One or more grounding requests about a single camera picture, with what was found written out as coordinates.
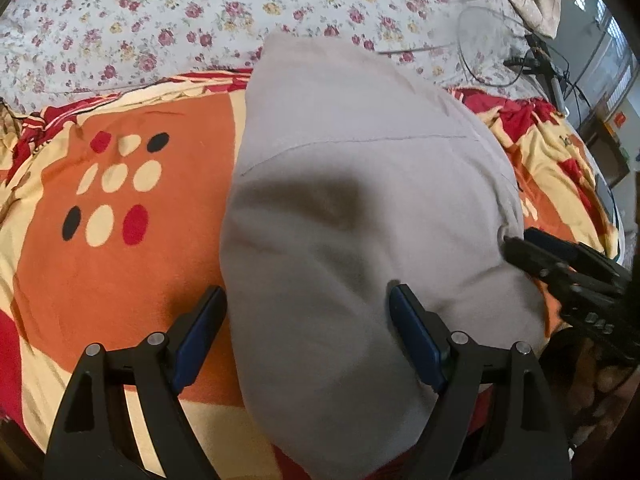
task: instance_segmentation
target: black oval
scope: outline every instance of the black oval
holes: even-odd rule
[[[80,220],[82,218],[80,208],[75,205],[66,214],[65,221],[62,223],[62,239],[65,242],[71,240],[78,230]]]
[[[159,134],[155,134],[153,137],[151,137],[148,140],[146,144],[146,150],[149,153],[159,152],[166,146],[168,142],[169,142],[169,134],[167,132],[161,132]]]

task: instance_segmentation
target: gray garment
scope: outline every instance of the gray garment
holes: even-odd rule
[[[341,40],[270,36],[246,105],[220,253],[244,402],[311,476],[359,479],[435,401],[390,282],[481,344],[543,344],[542,296],[498,249],[523,231],[513,170],[453,97]]]

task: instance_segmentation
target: floral bedsheet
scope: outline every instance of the floral bedsheet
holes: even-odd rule
[[[508,0],[13,0],[0,18],[0,96],[31,112],[189,70],[248,67],[273,30],[347,37],[436,84],[482,88],[456,43],[468,6],[518,19]],[[504,83],[513,72],[503,54],[478,44],[469,57],[485,81]],[[540,94],[525,78],[498,92]]]

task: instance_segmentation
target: silver screw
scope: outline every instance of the silver screw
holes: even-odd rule
[[[89,356],[94,356],[100,351],[100,345],[98,343],[91,343],[87,348],[84,349],[84,353]]]
[[[531,345],[529,343],[525,343],[524,341],[518,341],[516,343],[516,350],[522,355],[527,355],[529,352],[531,352]]]
[[[153,332],[152,335],[146,338],[146,342],[153,346],[159,345],[162,341],[164,341],[162,332]]]
[[[464,332],[454,332],[451,334],[451,340],[459,345],[465,345],[469,342],[469,336]]]

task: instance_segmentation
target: red dot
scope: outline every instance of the red dot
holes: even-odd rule
[[[122,222],[122,239],[127,245],[136,245],[145,237],[149,224],[149,213],[145,207],[137,204],[133,206]]]
[[[95,137],[91,139],[89,146],[95,153],[102,153],[107,149],[107,146],[111,142],[111,134],[109,132],[100,131],[95,134]]]

